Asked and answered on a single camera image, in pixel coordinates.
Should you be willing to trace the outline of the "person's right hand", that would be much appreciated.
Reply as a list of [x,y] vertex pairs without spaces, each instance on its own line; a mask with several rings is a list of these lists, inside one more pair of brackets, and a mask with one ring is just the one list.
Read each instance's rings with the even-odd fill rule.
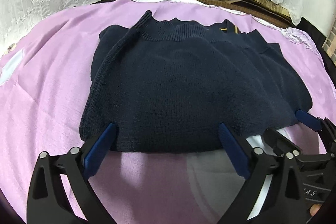
[[313,217],[319,211],[320,208],[321,208],[321,204],[312,205],[310,210],[309,210],[310,215]]

